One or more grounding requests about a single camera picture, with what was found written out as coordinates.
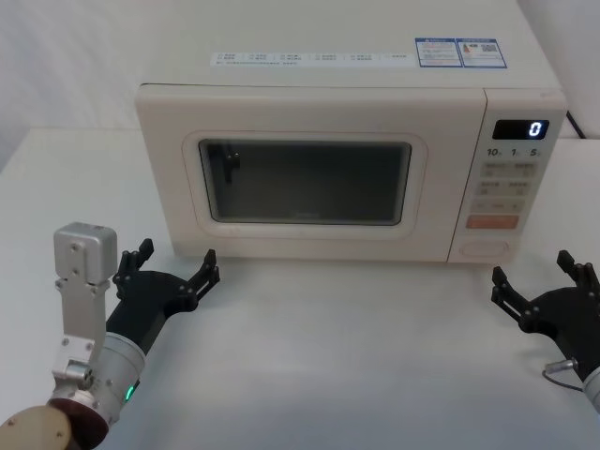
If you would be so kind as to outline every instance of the microwave top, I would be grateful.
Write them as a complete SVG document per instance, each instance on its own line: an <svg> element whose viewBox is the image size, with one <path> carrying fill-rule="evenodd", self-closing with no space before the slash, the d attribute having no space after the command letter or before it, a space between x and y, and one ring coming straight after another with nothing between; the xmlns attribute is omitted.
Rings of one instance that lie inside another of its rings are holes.
<svg viewBox="0 0 600 450"><path fill-rule="evenodd" d="M149 84L560 89L516 0L178 0Z"/></svg>

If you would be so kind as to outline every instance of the green indicator light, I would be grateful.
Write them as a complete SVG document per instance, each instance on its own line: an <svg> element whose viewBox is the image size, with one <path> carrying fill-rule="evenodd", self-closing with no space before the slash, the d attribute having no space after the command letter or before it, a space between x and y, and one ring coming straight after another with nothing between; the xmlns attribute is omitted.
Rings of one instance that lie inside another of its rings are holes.
<svg viewBox="0 0 600 450"><path fill-rule="evenodd" d="M129 401L129 399L133 395L133 391L135 391L135 386L130 386L127 390L127 393L125 394L125 401Z"/></svg>

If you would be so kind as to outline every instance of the round button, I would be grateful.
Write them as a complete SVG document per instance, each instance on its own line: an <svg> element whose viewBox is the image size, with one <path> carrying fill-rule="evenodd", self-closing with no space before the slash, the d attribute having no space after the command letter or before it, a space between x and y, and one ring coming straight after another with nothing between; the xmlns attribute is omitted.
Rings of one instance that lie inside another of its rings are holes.
<svg viewBox="0 0 600 450"><path fill-rule="evenodd" d="M474 241L460 248L463 255L478 258L502 256L507 251L508 244L504 241Z"/></svg>

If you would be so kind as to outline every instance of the control panel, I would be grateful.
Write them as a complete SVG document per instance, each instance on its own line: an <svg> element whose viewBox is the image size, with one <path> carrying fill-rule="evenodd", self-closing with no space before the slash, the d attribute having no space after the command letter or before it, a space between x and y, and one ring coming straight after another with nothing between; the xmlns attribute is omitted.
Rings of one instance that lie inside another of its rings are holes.
<svg viewBox="0 0 600 450"><path fill-rule="evenodd" d="M507 111L507 98L518 95L507 91L486 91L487 110L449 261L501 262L510 256L563 124L560 92L550 101L533 94Z"/></svg>

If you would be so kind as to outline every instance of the cable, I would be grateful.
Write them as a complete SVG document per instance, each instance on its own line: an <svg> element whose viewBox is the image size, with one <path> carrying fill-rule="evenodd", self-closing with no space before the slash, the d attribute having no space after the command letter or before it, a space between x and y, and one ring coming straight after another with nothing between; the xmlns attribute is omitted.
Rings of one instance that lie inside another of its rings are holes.
<svg viewBox="0 0 600 450"><path fill-rule="evenodd" d="M560 387L566 387L567 389L572 389L574 391L578 391L578 392L583 392L583 389L581 389L580 387L574 386L572 384L567 384L566 382L559 382L558 380L554 380L552 377L550 377L545 370L542 370L542 376L548 380L549 382L559 385Z"/></svg>
<svg viewBox="0 0 600 450"><path fill-rule="evenodd" d="M571 126L575 129L575 132L577 133L580 139L588 139L583 130L579 127L578 123L575 120L575 117L573 117L573 114L571 114L570 111L566 112L566 118L569 119Z"/></svg>

